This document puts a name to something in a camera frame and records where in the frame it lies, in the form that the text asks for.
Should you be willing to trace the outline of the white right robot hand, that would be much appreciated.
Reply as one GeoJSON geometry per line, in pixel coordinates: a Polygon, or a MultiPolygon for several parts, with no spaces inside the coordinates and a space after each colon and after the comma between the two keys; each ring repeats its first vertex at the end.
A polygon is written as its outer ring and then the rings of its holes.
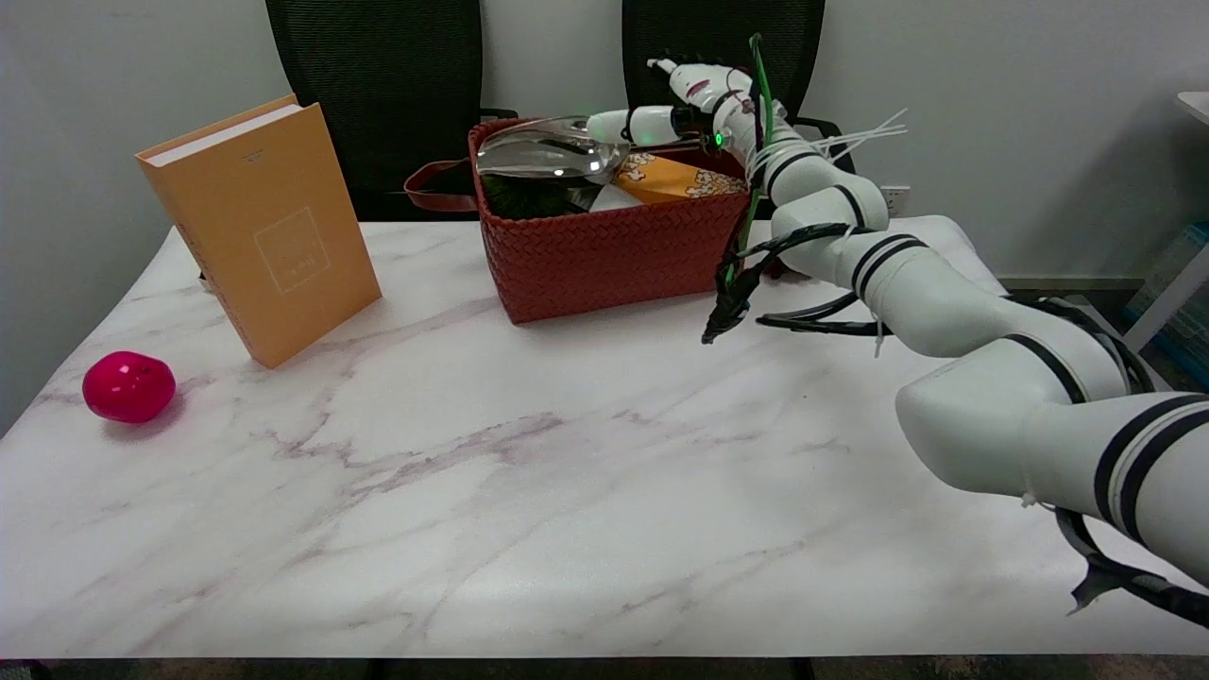
{"type": "Polygon", "coordinates": [[[705,142],[737,156],[760,150],[763,102],[758,83],[734,67],[650,58],[647,67],[669,77],[673,102],[592,113],[588,137],[604,144],[656,149],[705,142]]]}

